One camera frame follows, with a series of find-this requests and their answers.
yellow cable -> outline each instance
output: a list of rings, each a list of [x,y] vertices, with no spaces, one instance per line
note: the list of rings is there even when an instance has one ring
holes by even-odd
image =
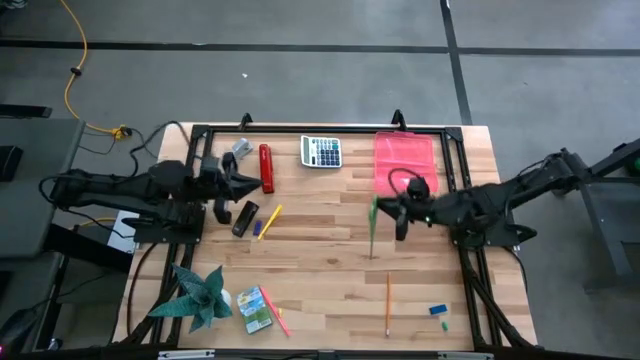
[[[96,221],[100,222],[100,221],[111,221],[114,222],[116,221],[116,218],[97,218]],[[83,226],[88,226],[88,225],[92,225],[95,224],[93,221],[89,220],[89,221],[85,221],[81,224],[78,224],[79,227],[83,227]]]
[[[88,51],[88,46],[87,46],[87,37],[84,34],[84,29],[82,29],[82,25],[80,25],[80,21],[78,21],[78,18],[76,17],[76,15],[73,13],[73,11],[71,11],[71,8],[69,7],[69,5],[67,5],[67,3],[64,0],[60,0],[60,3],[67,10],[69,15],[71,15],[71,18],[76,23],[76,27],[78,28],[78,31],[80,32],[80,36],[82,36],[82,44],[83,44],[82,59],[80,59],[80,62],[75,67],[75,69],[77,69],[78,71],[82,71],[82,66],[84,65],[84,62],[87,60],[87,53],[89,52]],[[67,106],[67,110],[69,110],[69,112],[71,113],[71,115],[73,115],[74,118],[80,119],[80,116],[78,116],[78,114],[73,110],[73,108],[71,107],[71,103],[69,102],[69,92],[71,91],[71,86],[73,85],[73,82],[75,81],[76,77],[77,77],[76,73],[72,72],[71,73],[71,77],[69,78],[69,81],[67,82],[67,87],[64,89],[64,104]],[[104,128],[101,128],[101,127],[98,127],[98,126],[95,126],[95,125],[87,124],[88,128],[93,129],[93,130],[98,131],[98,132],[111,134],[116,138],[116,140],[120,140],[120,139],[128,136],[127,134],[125,134],[122,131],[122,128],[124,126],[125,125],[120,125],[117,128],[104,129]]]

plant leaf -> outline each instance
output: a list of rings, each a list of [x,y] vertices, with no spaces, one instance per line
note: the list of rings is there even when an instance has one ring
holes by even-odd
[[[189,295],[168,301],[153,309],[149,316],[154,317],[182,317],[198,313],[199,304]]]
[[[172,264],[172,265],[173,265],[173,271],[175,271],[176,275],[178,276],[178,281],[180,282],[180,284],[185,282],[190,282],[194,284],[204,285],[204,281],[202,281],[200,276],[198,276],[197,274],[183,267],[180,267],[176,264]]]
[[[201,306],[198,315],[202,317],[202,320],[204,320],[204,324],[207,325],[208,328],[210,328],[211,322],[213,321],[213,304]]]
[[[207,289],[217,296],[222,291],[222,287],[224,286],[224,279],[222,279],[222,265],[215,269],[214,271],[207,276],[207,279],[204,281]]]
[[[231,308],[229,307],[229,305],[227,305],[226,302],[224,302],[222,294],[218,295],[215,298],[215,304],[213,304],[213,313],[215,314],[215,317],[220,319],[232,315]]]
[[[200,329],[202,325],[204,325],[204,320],[202,320],[202,317],[200,317],[199,314],[196,314],[193,317],[193,321],[191,322],[191,328],[189,328],[189,334]]]
[[[213,300],[213,295],[201,284],[192,282],[182,283],[184,290],[200,305],[209,304]]]

concrete floor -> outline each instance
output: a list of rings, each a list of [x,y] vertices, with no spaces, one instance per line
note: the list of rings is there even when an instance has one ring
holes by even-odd
[[[69,3],[91,40],[447,45],[438,0]],[[459,46],[640,48],[640,3],[633,0],[457,0],[451,8]],[[0,29],[6,37],[79,39],[56,1],[31,0],[1,18]],[[80,56],[1,48],[0,102],[51,106],[53,118],[68,117],[62,91]],[[504,179],[562,147],[593,162],[638,137],[637,57],[464,55],[460,63],[471,120],[489,126]],[[239,120],[244,112],[256,121],[386,123],[401,108],[411,123],[462,124],[446,54],[95,50],[72,102],[88,122],[127,124],[143,133],[168,120]],[[95,149],[108,142],[83,139]],[[126,173],[134,143],[118,143],[107,157],[80,151],[75,166]],[[158,148],[154,141],[152,151]],[[142,166],[153,161],[146,157]],[[522,258],[540,344],[639,358],[640,294],[582,290],[607,263],[579,196],[543,196],[516,217],[539,231],[522,246]]]

wooden tabletop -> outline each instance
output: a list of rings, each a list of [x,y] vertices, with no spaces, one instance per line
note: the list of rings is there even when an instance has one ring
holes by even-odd
[[[184,123],[190,133],[191,123]],[[462,127],[474,185],[498,182],[489,131]],[[230,151],[240,137],[256,148],[239,161],[240,173],[259,178],[259,144],[273,154],[275,193],[260,189],[230,204],[234,220],[245,200],[260,206],[255,219],[268,220],[278,204],[280,217],[258,241],[253,224],[242,239],[231,225],[214,222],[211,205],[192,269],[206,277],[223,267],[224,288],[233,299],[233,316],[217,319],[211,329],[188,334],[191,317],[183,321],[180,347],[262,349],[470,350],[473,348],[460,262],[447,230],[412,225],[405,241],[394,240],[394,222],[379,213],[374,259],[369,259],[367,213],[373,196],[373,135],[340,134],[344,166],[310,169],[300,162],[300,134],[218,133],[214,155]],[[446,192],[440,141],[433,141],[439,193]],[[461,186],[455,148],[451,147],[457,184]],[[175,126],[167,128],[159,160],[184,161],[187,144]],[[160,288],[168,246],[158,245],[143,264],[133,299],[132,326],[143,319]],[[134,256],[129,279],[146,249]],[[536,342],[518,263],[503,249],[488,248],[487,261],[495,299],[527,340]],[[391,273],[392,317],[385,337],[386,274]],[[246,333],[236,295],[251,286],[266,288],[292,336],[275,323],[253,335]],[[126,336],[126,295],[114,340]],[[449,312],[428,316],[428,308],[446,304]],[[489,339],[484,306],[478,306],[485,339]],[[444,332],[441,321],[447,321]]]

pink pen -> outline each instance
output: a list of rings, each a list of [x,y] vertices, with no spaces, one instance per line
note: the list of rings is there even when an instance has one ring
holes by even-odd
[[[273,306],[273,303],[271,302],[269,295],[267,295],[267,292],[264,290],[262,286],[260,286],[260,292],[262,293],[262,296],[264,297],[264,299],[267,301],[267,305],[269,305],[269,308],[273,312],[273,315],[276,317],[276,319],[278,319],[278,322],[280,323],[280,326],[282,326],[282,330],[284,330],[284,333],[287,334],[287,336],[291,336],[291,332],[289,331],[287,324],[284,323],[284,320],[282,320],[282,318],[280,317],[280,314],[278,314],[278,309],[276,309],[276,307]]]

